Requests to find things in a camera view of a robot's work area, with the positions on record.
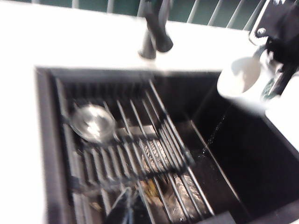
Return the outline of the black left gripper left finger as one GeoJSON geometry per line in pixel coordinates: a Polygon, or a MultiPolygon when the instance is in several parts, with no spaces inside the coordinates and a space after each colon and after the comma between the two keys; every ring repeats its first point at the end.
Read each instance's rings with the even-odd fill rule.
{"type": "Polygon", "coordinates": [[[125,188],[114,202],[108,216],[107,224],[131,223],[131,188],[125,188]]]}

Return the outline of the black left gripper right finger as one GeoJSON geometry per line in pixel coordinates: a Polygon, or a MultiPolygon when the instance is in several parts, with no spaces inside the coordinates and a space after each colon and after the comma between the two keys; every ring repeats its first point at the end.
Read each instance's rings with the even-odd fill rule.
{"type": "Polygon", "coordinates": [[[151,224],[151,219],[138,190],[129,188],[128,224],[151,224]]]}

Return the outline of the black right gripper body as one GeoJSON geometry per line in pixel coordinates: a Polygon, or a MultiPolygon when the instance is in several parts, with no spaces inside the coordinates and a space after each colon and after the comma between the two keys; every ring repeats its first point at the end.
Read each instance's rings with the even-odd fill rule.
{"type": "Polygon", "coordinates": [[[267,38],[288,43],[299,35],[299,2],[296,0],[267,0],[253,28],[249,41],[261,46],[267,38]]]}

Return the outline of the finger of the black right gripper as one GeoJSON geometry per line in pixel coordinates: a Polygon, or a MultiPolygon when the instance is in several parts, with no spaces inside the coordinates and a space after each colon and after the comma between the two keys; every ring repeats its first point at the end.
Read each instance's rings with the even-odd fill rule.
{"type": "Polygon", "coordinates": [[[268,39],[264,53],[266,68],[270,70],[270,80],[262,95],[281,95],[292,76],[299,70],[299,42],[294,40],[284,44],[268,39]]]}

